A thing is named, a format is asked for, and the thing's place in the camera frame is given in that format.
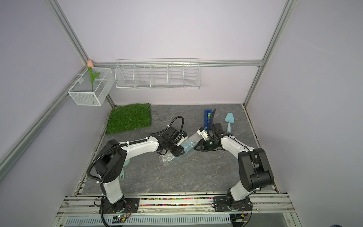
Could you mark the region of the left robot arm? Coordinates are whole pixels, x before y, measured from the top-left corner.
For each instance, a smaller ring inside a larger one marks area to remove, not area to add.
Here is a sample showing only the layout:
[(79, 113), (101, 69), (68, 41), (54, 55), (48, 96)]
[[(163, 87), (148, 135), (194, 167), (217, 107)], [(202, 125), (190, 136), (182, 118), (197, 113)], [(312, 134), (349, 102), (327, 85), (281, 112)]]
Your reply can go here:
[(183, 131), (183, 126), (184, 118), (177, 116), (165, 129), (151, 133), (144, 139), (127, 142), (108, 141), (86, 170), (87, 177), (100, 184), (101, 202), (107, 202), (114, 213), (122, 212), (128, 206), (120, 186), (125, 162), (149, 152), (159, 155), (170, 152), (176, 157), (184, 154), (181, 143), (188, 137)]

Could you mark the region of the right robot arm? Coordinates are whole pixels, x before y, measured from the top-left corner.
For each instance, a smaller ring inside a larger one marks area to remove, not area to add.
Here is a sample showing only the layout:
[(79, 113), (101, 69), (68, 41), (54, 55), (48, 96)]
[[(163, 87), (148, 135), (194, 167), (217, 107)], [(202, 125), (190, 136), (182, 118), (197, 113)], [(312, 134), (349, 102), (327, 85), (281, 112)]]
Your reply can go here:
[(197, 134), (202, 139), (194, 150), (201, 152), (223, 150), (230, 152), (238, 160), (239, 178), (236, 185), (229, 188), (222, 201), (215, 201), (215, 209), (229, 209), (238, 211), (250, 202), (249, 196), (269, 185), (274, 184), (274, 176), (270, 167), (266, 151), (262, 148), (250, 147), (225, 132), (221, 124), (214, 123), (214, 109), (205, 128), (200, 128)]

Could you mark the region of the blue glass bottle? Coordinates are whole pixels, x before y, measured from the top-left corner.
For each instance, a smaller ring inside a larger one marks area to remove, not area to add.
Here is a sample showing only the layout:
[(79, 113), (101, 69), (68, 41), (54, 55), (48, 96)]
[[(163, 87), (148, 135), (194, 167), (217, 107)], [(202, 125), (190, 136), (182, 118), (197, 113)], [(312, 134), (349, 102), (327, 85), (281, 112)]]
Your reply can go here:
[(198, 143), (199, 143), (199, 140), (197, 140), (197, 141), (187, 140), (187, 141), (184, 141), (183, 143), (181, 143), (181, 147), (184, 150), (184, 154), (188, 153), (191, 150), (194, 150), (194, 147)]

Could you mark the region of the bubble wrap sheet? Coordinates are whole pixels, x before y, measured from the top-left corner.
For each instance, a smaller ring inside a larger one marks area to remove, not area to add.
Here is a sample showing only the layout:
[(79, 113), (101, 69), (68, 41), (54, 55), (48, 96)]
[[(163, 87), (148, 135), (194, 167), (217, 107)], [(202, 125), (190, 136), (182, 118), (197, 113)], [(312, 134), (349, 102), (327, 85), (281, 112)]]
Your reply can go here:
[[(197, 134), (193, 134), (191, 137), (189, 137), (187, 140), (197, 141), (201, 140), (202, 138)], [(178, 150), (176, 152), (177, 156), (174, 156), (171, 152), (167, 152), (165, 155), (161, 155), (159, 157), (160, 163), (164, 166), (171, 165), (174, 162), (179, 161), (181, 158), (185, 157), (188, 153), (184, 154), (184, 150), (181, 146), (178, 146)]]

